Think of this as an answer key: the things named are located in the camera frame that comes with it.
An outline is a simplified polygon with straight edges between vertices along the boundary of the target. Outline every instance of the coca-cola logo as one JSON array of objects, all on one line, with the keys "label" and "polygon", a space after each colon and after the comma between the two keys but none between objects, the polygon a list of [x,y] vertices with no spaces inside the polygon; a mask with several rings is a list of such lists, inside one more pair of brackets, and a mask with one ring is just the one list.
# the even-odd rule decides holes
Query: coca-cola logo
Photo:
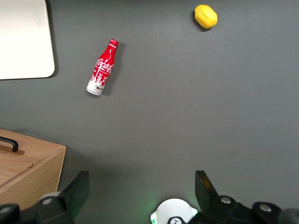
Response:
[{"label": "coca-cola logo", "polygon": [[112,68],[113,68],[113,64],[109,64],[109,63],[107,63],[107,61],[108,61],[108,59],[107,59],[106,61],[104,61],[103,58],[100,58],[100,59],[97,61],[95,67],[96,67],[96,68],[99,68],[99,69],[98,69],[98,72],[99,72],[99,71],[105,71],[106,73],[108,73],[108,74],[110,75],[110,73],[111,73],[111,71],[112,71]]}]

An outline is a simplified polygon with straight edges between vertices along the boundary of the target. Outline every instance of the yellow lemon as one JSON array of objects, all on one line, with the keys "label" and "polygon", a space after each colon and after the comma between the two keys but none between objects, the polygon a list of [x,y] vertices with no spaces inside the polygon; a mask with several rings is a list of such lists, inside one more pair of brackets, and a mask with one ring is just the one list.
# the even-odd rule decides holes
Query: yellow lemon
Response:
[{"label": "yellow lemon", "polygon": [[195,8],[195,19],[204,28],[209,29],[216,25],[218,17],[216,12],[207,5],[199,5]]}]

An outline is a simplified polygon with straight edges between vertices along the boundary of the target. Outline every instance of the box handle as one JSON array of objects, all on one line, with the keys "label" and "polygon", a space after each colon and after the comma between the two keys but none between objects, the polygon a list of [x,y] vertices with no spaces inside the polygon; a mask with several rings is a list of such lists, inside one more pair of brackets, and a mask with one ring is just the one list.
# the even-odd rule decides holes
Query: box handle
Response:
[{"label": "box handle", "polygon": [[4,142],[8,142],[8,143],[12,144],[13,145],[13,153],[18,151],[19,145],[18,145],[17,141],[8,139],[8,138],[2,137],[2,136],[0,136],[0,141],[4,141]]}]

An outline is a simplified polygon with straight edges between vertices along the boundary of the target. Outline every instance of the gray table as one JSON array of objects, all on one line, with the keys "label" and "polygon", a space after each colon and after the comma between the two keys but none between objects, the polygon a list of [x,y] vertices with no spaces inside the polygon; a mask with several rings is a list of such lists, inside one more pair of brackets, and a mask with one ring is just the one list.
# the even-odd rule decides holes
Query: gray table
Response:
[{"label": "gray table", "polygon": [[[210,5],[218,24],[193,19]],[[0,128],[67,146],[60,189],[89,170],[76,223],[150,223],[196,170],[245,206],[299,207],[299,1],[49,0],[51,78],[0,81]],[[101,97],[85,88],[120,42]]]}]

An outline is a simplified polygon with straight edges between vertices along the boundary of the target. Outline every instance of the coca-cola bottle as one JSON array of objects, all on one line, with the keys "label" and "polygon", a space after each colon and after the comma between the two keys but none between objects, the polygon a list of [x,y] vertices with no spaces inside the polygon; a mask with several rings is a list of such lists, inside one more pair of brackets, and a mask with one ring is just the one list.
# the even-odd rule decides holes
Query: coca-cola bottle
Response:
[{"label": "coca-cola bottle", "polygon": [[114,65],[114,55],[116,52],[118,42],[111,39],[107,49],[99,57],[95,68],[93,70],[93,76],[88,82],[86,90],[95,95],[101,95],[107,79],[111,74]]}]

